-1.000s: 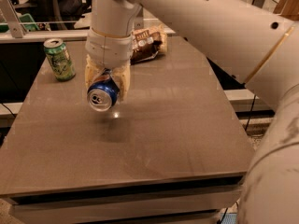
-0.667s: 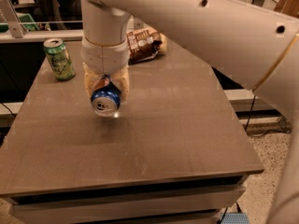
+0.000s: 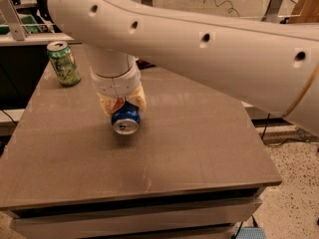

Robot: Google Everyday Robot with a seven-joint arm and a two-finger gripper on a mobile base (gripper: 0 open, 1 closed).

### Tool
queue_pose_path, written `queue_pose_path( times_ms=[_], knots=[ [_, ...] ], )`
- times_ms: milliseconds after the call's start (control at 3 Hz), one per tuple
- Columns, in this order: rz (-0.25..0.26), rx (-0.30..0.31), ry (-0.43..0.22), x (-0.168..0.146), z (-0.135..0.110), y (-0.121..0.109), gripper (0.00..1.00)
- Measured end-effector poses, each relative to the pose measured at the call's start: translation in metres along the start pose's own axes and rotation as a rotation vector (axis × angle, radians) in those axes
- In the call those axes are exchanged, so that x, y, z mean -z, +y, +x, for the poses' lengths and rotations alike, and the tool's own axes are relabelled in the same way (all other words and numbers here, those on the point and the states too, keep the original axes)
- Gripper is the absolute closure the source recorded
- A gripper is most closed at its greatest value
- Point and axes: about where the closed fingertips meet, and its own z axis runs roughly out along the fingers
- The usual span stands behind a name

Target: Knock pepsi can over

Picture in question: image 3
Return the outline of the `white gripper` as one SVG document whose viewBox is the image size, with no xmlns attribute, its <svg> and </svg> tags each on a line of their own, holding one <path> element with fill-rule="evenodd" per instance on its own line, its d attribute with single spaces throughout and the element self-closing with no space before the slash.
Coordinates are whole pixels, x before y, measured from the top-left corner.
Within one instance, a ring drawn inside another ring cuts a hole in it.
<svg viewBox="0 0 319 239">
<path fill-rule="evenodd" d="M 127 102 L 142 112 L 146 111 L 146 95 L 141 83 L 141 73 L 136 65 L 120 76 L 105 77 L 91 72 L 91 78 L 101 108 L 108 118 L 120 108 L 120 99 L 113 97 L 126 97 Z"/>
</svg>

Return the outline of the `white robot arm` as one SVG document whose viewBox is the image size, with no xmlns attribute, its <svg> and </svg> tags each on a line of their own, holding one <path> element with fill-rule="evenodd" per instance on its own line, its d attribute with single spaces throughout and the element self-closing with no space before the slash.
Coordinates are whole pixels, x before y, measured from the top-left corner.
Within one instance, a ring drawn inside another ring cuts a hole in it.
<svg viewBox="0 0 319 239">
<path fill-rule="evenodd" d="M 137 56 L 319 135 L 319 29 L 150 7 L 48 0 L 54 23 L 99 48 Z"/>
</svg>

